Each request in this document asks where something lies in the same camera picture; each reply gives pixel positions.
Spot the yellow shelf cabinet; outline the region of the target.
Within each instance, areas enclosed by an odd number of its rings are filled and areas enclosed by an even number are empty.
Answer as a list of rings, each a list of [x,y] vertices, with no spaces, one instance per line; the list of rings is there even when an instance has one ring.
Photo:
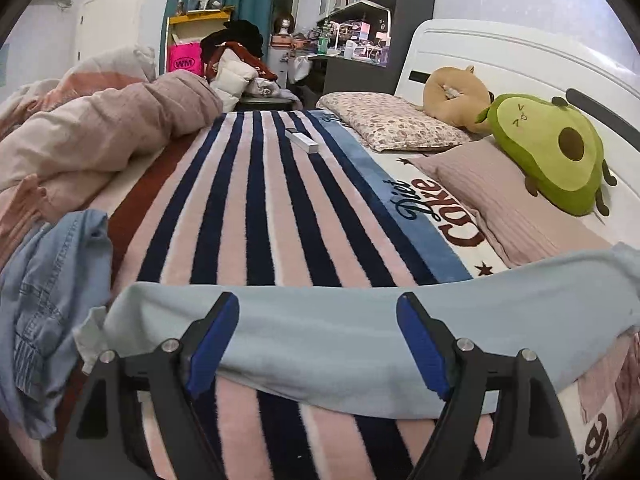
[[[232,18],[233,8],[229,6],[218,11],[190,12],[171,16],[166,20],[164,31],[164,60],[162,69],[166,70],[168,47],[173,44],[200,43],[203,38],[224,28],[224,22]]]

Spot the white puffer jacket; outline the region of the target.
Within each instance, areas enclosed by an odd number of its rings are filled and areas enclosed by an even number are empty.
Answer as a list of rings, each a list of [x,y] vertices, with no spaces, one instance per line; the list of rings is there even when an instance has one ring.
[[[224,113],[234,110],[248,85],[257,76],[255,67],[243,62],[232,49],[224,50],[217,64],[216,75],[209,83],[209,88],[221,100]]]

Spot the light blue fleece pants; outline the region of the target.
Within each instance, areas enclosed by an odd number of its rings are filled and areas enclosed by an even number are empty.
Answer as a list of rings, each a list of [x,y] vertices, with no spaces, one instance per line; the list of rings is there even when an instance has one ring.
[[[179,338],[221,295],[218,285],[137,282],[73,331],[86,367],[113,350],[137,356]],[[222,377],[328,410],[436,418],[396,322],[397,288],[238,286],[240,320]],[[639,253],[584,250],[486,278],[420,286],[427,313],[489,352],[532,349],[562,390],[639,324]]]

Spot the white door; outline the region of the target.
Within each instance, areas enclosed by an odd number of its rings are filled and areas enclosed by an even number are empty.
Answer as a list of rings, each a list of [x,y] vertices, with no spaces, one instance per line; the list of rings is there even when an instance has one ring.
[[[75,60],[135,44],[138,17],[139,0],[87,0],[79,14]]]

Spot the floral pillow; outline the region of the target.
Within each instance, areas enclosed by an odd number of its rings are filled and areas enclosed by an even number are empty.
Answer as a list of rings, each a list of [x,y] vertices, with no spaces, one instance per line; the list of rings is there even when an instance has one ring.
[[[340,118],[379,153],[438,153],[472,141],[469,133],[387,93],[332,92],[318,99],[317,106]]]

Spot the pink ribbed pillow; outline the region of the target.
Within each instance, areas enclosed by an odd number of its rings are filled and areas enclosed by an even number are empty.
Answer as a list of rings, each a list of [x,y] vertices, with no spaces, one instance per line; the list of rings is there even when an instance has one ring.
[[[612,247],[544,196],[530,195],[521,169],[493,140],[470,142],[412,163],[465,206],[510,268]]]

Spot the white bed headboard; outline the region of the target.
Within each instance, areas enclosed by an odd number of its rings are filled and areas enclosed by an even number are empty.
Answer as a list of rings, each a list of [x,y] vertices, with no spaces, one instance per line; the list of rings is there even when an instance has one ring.
[[[617,184],[603,191],[606,217],[582,220],[611,243],[639,244],[639,77],[572,38],[524,26],[438,18],[418,26],[396,93],[419,105],[428,75],[473,66],[495,95],[562,96],[598,130]]]

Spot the pink crumpled duvet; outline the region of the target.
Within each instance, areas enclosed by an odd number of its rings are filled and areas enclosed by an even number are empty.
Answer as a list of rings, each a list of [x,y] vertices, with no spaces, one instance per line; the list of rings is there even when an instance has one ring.
[[[157,75],[154,51],[137,44],[18,88],[1,104],[1,260],[38,221],[58,222],[131,159],[202,130],[223,111],[205,78]]]

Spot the green avocado plush toy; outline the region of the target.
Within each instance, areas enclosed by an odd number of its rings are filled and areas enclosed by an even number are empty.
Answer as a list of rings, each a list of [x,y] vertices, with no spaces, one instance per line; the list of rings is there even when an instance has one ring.
[[[562,96],[549,101],[506,93],[478,114],[495,141],[523,171],[530,195],[544,196],[572,216],[607,217],[602,185],[615,186],[604,145],[590,120]]]

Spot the tan round plush toy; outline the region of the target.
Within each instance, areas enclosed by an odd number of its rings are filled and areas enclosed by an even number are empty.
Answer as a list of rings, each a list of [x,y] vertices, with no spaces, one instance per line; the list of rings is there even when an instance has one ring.
[[[476,121],[490,104],[491,94],[475,76],[473,65],[464,70],[449,66],[439,68],[424,84],[424,113],[470,133],[491,134],[487,120]]]

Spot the pink shopping bag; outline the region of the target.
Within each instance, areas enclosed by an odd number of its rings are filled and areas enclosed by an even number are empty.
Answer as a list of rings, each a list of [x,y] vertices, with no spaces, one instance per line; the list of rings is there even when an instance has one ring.
[[[166,70],[168,73],[176,70],[187,70],[195,75],[203,76],[204,64],[201,53],[201,46],[198,42],[173,44],[168,47]]]

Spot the blue denim garment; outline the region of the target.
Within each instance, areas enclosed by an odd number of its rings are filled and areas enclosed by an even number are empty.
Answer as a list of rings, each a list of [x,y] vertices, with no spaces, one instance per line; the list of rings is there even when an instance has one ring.
[[[95,209],[38,221],[1,271],[1,411],[33,439],[56,431],[78,358],[73,329],[111,297],[107,230]]]

